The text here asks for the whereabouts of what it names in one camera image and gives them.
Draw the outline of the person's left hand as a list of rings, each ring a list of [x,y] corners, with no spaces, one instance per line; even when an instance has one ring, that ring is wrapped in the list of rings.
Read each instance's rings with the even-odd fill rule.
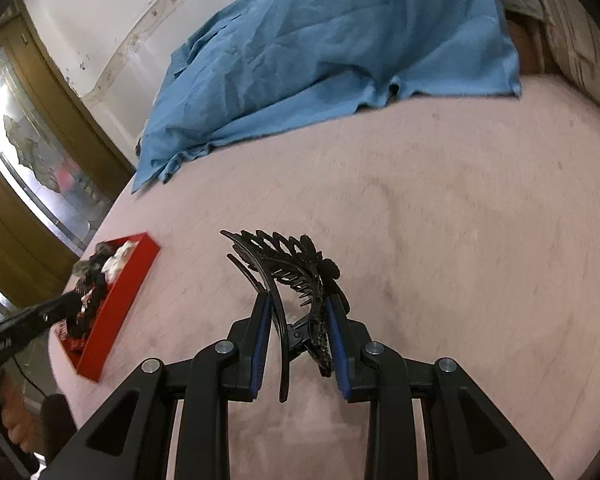
[[[35,445],[35,420],[27,409],[23,395],[17,390],[9,374],[0,371],[1,418],[10,442],[23,452],[32,454]]]

